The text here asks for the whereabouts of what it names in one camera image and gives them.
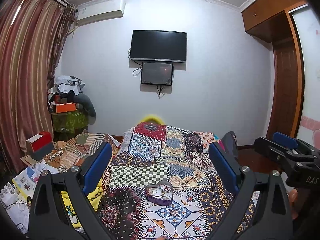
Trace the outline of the person's right hand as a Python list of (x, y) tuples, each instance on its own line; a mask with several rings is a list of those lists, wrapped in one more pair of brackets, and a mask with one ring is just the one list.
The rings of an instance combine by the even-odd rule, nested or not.
[(303, 200), (299, 196), (299, 194), (302, 191), (303, 191), (302, 189), (294, 188), (289, 192), (288, 199), (289, 199), (292, 219), (296, 219), (302, 209)]

